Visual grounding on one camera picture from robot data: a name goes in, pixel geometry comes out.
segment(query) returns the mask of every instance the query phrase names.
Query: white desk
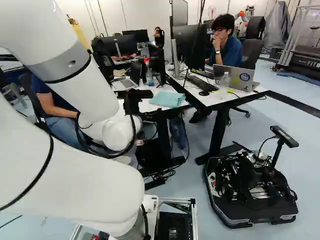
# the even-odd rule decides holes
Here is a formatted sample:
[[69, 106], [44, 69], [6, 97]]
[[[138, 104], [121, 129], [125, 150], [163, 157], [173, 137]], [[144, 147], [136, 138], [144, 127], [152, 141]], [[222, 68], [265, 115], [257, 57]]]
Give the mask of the white desk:
[[[170, 85], [165, 84], [165, 85], [160, 86], [160, 87], [157, 88], [158, 85], [159, 85], [159, 83], [158, 83], [158, 81], [156, 79], [154, 79], [154, 86], [143, 85], [142, 80], [140, 80], [140, 86], [136, 87], [135, 89], [136, 90], [150, 90], [153, 93], [153, 96], [157, 95], [159, 92], [177, 93], [177, 91]], [[139, 102], [139, 110], [140, 110], [141, 113], [154, 112], [154, 111], [156, 111], [157, 109], [160, 109], [160, 108], [163, 111], [171, 109], [170, 107], [151, 104], [151, 103], [149, 103], [149, 101], [150, 101], [150, 99], [145, 98], [145, 99], [142, 99], [142, 102]], [[120, 103], [120, 106], [123, 108], [124, 100], [123, 99], [119, 99], [119, 103]], [[183, 106], [187, 106], [187, 105], [189, 105], [189, 103], [184, 100], [180, 104], [179, 108], [183, 107]]]
[[[181, 76], [181, 77], [175, 77], [175, 72], [174, 71], [169, 71], [170, 68], [173, 68], [173, 65], [167, 65], [166, 66], [166, 70], [165, 73], [175, 82], [177, 82], [181, 87], [184, 85], [184, 81], [185, 81], [185, 77]], [[216, 85], [215, 80], [214, 79], [210, 79], [210, 78], [206, 78], [204, 76], [198, 75], [198, 74], [194, 74], [194, 73], [189, 73], [188, 75], [195, 75], [198, 78], [202, 79], [203, 81], [214, 85], [216, 87], [218, 87], [219, 89], [225, 89], [226, 87], [224, 86], [220, 86], [220, 85]], [[250, 95], [255, 95], [257, 94], [256, 92], [252, 91], [252, 92], [245, 92], [245, 91], [241, 91], [241, 90], [237, 90], [237, 89], [233, 89], [233, 88], [228, 88], [228, 89], [232, 89], [232, 92], [234, 92], [236, 95], [234, 94], [228, 94], [226, 99], [219, 99], [216, 93], [212, 93], [210, 92], [210, 94], [208, 96], [201, 96], [199, 95], [199, 92], [203, 91], [201, 89], [199, 89], [196, 85], [192, 84], [189, 81], [185, 81], [185, 85], [184, 85], [184, 89], [185, 91], [187, 91], [189, 94], [191, 94], [192, 96], [194, 96], [199, 102], [201, 102], [202, 104], [204, 104], [206, 107], [210, 107], [210, 106], [214, 106], [217, 104], [221, 104], [221, 103], [225, 103], [234, 99], [237, 99], [238, 97], [236, 95], [238, 95], [240, 98], [244, 98]], [[266, 92], [267, 89], [265, 89], [262, 86], [258, 86], [254, 89], [255, 91], [262, 93], [262, 92]]]
[[[221, 143], [224, 138], [226, 126], [229, 122], [229, 111], [231, 108], [238, 107], [245, 103], [251, 102], [253, 100], [259, 99], [267, 94], [269, 91], [262, 86], [255, 88], [257, 92], [245, 92], [233, 88], [228, 88], [232, 90], [234, 94], [227, 94], [225, 99], [220, 99], [218, 93], [210, 93], [208, 96], [201, 96], [199, 92], [202, 90], [192, 83], [185, 81], [185, 77], [175, 77], [175, 72], [172, 69], [173, 65], [166, 66], [166, 74], [170, 78], [170, 83], [176, 88], [178, 92], [184, 92], [187, 96], [187, 100], [192, 104], [197, 106], [203, 114], [210, 113], [212, 110], [217, 110], [217, 115], [215, 118], [214, 127], [212, 130], [211, 142], [208, 153], [201, 155], [195, 159], [198, 165], [206, 164], [211, 157], [225, 156], [241, 149], [236, 144], [221, 148]], [[216, 85], [215, 80], [206, 78], [204, 76], [195, 74], [198, 78], [202, 79], [209, 84], [212, 84], [219, 89], [225, 88], [224, 86]]]
[[[140, 86], [136, 87], [136, 90], [150, 90], [153, 95], [155, 96], [157, 93], [159, 92], [171, 92], [171, 93], [177, 93], [177, 91], [171, 86], [171, 85], [163, 85], [157, 88], [157, 86], [159, 85], [157, 80], [154, 80], [154, 86], [148, 86], [148, 85], [143, 85], [142, 80], [140, 80]], [[178, 113], [184, 109], [188, 107], [188, 102], [186, 102], [185, 100], [180, 104], [179, 107], [176, 108], [170, 108], [170, 107], [164, 107], [164, 106], [158, 106], [158, 105], [154, 105], [149, 103], [150, 98], [149, 99], [142, 99], [142, 102], [139, 102], [139, 111], [143, 114], [146, 113], [150, 113], [150, 112], [155, 112], [158, 109], [161, 109], [162, 111], [157, 111], [154, 114], [152, 114], [152, 119], [153, 121], [156, 122], [156, 128], [158, 131], [158, 146], [159, 149], [161, 149], [161, 157], [163, 158], [164, 162], [167, 162], [170, 165], [167, 165], [166, 167], [164, 167], [164, 169], [168, 168], [168, 167], [174, 167], [174, 166], [178, 166], [183, 164], [186, 160], [183, 156], [177, 156], [177, 157], [172, 157], [171, 155], [171, 145], [170, 145], [170, 138], [169, 138], [169, 132], [168, 132], [168, 122], [167, 122], [167, 118], [168, 116], [172, 116], [171, 111], [168, 112], [168, 110], [172, 110], [175, 113], [175, 111], [177, 111]], [[119, 105], [120, 105], [120, 110], [124, 111], [124, 107], [123, 107], [123, 103], [124, 100], [123, 99], [119, 99]], [[160, 171], [160, 169], [144, 169], [144, 168], [140, 168], [139, 172], [141, 173], [141, 175], [143, 177], [147, 177], [150, 176], [151, 174]], [[159, 185], [163, 185], [165, 184], [166, 181], [164, 180], [154, 180], [151, 182], [148, 182], [145, 184], [145, 189], [151, 189], [154, 187], [157, 187]]]
[[131, 64], [131, 63], [135, 63], [135, 62], [137, 62], [137, 61], [138, 61], [138, 59], [134, 58], [134, 59], [130, 59], [130, 60], [124, 60], [124, 61], [113, 61], [113, 62], [114, 62], [114, 64], [115, 64], [116, 66], [118, 66], [118, 65], [122, 65], [122, 64]]

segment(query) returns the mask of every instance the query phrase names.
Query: laptop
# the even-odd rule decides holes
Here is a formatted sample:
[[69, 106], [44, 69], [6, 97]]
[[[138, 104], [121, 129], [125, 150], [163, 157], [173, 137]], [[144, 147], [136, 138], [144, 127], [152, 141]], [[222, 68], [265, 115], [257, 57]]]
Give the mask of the laptop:
[[130, 67], [130, 77], [123, 76], [112, 81], [112, 85], [116, 91], [125, 91], [139, 86], [142, 65], [139, 63], [132, 63]]
[[253, 69], [217, 64], [213, 65], [215, 80], [221, 79], [225, 72], [229, 72], [231, 74], [230, 88], [249, 93], [260, 84], [259, 82], [254, 81], [255, 70]]

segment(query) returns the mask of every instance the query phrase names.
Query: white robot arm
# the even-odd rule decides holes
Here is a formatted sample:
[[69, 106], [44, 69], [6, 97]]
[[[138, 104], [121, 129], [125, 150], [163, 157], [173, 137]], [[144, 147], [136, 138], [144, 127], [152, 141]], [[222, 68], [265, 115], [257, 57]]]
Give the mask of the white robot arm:
[[246, 16], [246, 13], [244, 11], [240, 11], [236, 15], [234, 15], [234, 20], [236, 21], [240, 17], [241, 17], [243, 22], [245, 22], [245, 23], [249, 22], [249, 19]]
[[[0, 46], [81, 112], [79, 125], [92, 124], [88, 135], [125, 149], [133, 138], [130, 117], [55, 1], [5, 1], [0, 22]], [[0, 209], [50, 159], [31, 190], [3, 212], [63, 217], [115, 236], [134, 225], [145, 190], [137, 170], [49, 138], [1, 95], [0, 109]], [[138, 131], [141, 122], [134, 117], [134, 123]]]
[[[133, 138], [130, 117], [55, 1], [13, 0], [0, 13], [6, 22], [0, 46], [81, 112], [79, 125], [91, 126], [83, 130], [87, 135], [114, 151], [125, 149]], [[138, 132], [141, 121], [135, 116], [134, 122]]]

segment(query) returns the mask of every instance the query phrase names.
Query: water bottle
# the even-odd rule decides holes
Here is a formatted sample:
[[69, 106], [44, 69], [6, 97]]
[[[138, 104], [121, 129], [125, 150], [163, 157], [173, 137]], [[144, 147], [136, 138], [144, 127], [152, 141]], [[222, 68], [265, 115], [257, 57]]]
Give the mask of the water bottle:
[[229, 72], [225, 71], [224, 75], [222, 76], [221, 80], [220, 80], [220, 86], [224, 86], [224, 87], [229, 87], [230, 84], [230, 76], [229, 76]]
[[228, 98], [228, 87], [230, 84], [231, 78], [228, 71], [224, 72], [221, 80], [219, 81], [220, 89], [218, 91], [218, 98], [221, 100], [226, 100]]

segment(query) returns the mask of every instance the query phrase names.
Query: jeans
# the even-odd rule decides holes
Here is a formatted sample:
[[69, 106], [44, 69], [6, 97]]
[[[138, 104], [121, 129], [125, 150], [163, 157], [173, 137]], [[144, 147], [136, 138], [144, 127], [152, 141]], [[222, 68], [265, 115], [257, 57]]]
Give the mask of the jeans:
[[53, 116], [45, 119], [50, 131], [60, 140], [64, 141], [71, 147], [85, 151], [76, 134], [76, 121], [67, 117]]

